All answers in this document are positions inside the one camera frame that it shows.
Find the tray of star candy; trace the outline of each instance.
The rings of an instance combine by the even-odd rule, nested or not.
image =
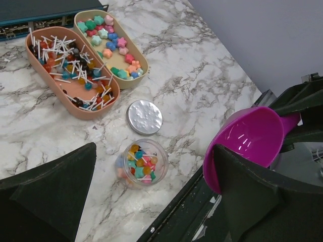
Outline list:
[[[30,30],[25,45],[30,63],[71,115],[97,118],[119,98],[114,76],[74,31],[64,27]]]
[[[107,12],[79,12],[74,18],[74,31],[88,41],[101,63],[116,75],[120,89],[137,85],[148,72],[146,58]]]

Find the silver lid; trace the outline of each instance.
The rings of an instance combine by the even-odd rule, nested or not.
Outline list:
[[[138,100],[130,104],[126,116],[130,128],[144,136],[157,133],[163,123],[160,109],[147,100]]]

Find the magenta cup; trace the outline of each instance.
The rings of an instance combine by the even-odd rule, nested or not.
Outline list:
[[[268,167],[277,157],[284,137],[299,121],[298,113],[279,117],[268,107],[247,108],[231,115],[206,151],[203,174],[207,185],[216,193],[221,193],[213,161],[215,144],[224,145],[242,157]]]

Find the gray wall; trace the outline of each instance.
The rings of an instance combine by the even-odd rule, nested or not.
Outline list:
[[[189,0],[261,91],[323,75],[322,0]]]

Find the marble table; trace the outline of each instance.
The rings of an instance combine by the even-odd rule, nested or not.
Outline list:
[[[102,118],[71,116],[30,65],[24,39],[0,43],[0,178],[56,159],[88,143],[97,162],[76,241],[136,241],[202,165],[208,144],[235,111],[260,92],[187,0],[102,0],[146,56],[150,73],[124,90]],[[117,180],[114,161],[141,137],[125,120],[135,100],[162,111],[150,137],[169,155],[165,179],[145,190]]]

